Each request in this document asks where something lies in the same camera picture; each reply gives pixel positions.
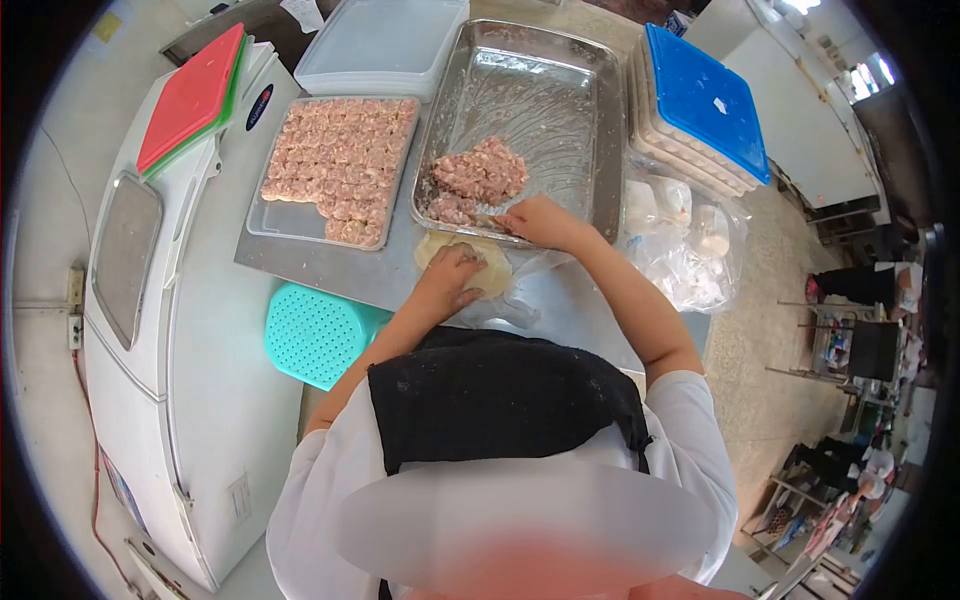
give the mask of dumpling wrapper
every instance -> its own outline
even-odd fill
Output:
[[[479,273],[471,277],[464,289],[474,287],[482,289],[482,300],[490,300],[503,294],[510,284],[514,268],[510,266],[510,261],[507,260],[507,255],[503,253],[503,249],[493,240],[431,229],[417,244],[417,248],[414,250],[414,262],[423,271],[440,248],[452,246],[458,242],[470,244],[487,261],[487,268],[481,269]]]

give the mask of stacked containers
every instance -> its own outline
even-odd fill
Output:
[[[294,70],[311,95],[388,94],[432,102],[469,0],[344,0]]]
[[[627,79],[635,151],[728,198],[770,182],[750,88],[730,69],[648,24]]]

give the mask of chest freezer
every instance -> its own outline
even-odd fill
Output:
[[[216,591],[266,530],[296,444],[302,384],[263,346],[279,282],[233,263],[274,135],[300,87],[270,43],[244,51],[232,120],[155,179],[135,162],[156,80],[104,194],[84,362],[104,464],[151,543]]]

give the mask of kitchen counter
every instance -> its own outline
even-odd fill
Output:
[[[534,6],[512,9],[499,0],[474,0],[470,16],[514,20],[589,37],[611,47],[620,58],[630,51],[641,27],[579,0],[570,0],[562,9],[531,4]],[[423,105],[420,114],[427,115],[429,111],[429,105]],[[387,244],[381,250],[365,252],[328,244],[252,235],[244,225],[234,262],[337,296],[397,310],[420,278],[413,251],[426,229],[410,216],[409,203],[422,153],[423,130],[424,120],[421,119],[400,182]],[[504,246],[504,250],[515,273],[533,258],[550,261],[563,257],[559,252],[514,246]],[[539,311],[539,317],[532,324],[529,314],[526,315],[526,323],[511,318],[514,323],[528,324],[526,328],[497,318],[495,315],[502,310],[516,314],[513,306],[505,306],[503,301],[497,300],[477,302],[468,309],[465,317],[455,317],[449,323],[545,338],[557,344],[593,352],[620,369],[643,372],[639,359],[620,332],[607,302],[576,261],[523,277],[516,284],[513,298]],[[512,304],[522,305],[515,301]],[[697,349],[703,355],[709,331],[709,315],[683,313],[682,316]]]

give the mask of hand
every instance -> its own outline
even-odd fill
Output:
[[[514,204],[507,214],[493,217],[497,223],[520,237],[543,246],[570,252],[596,229],[577,219],[552,200],[539,194]]]
[[[400,312],[426,327],[443,323],[483,295],[480,288],[465,290],[464,286],[486,267],[487,261],[470,244],[443,246],[430,259]]]

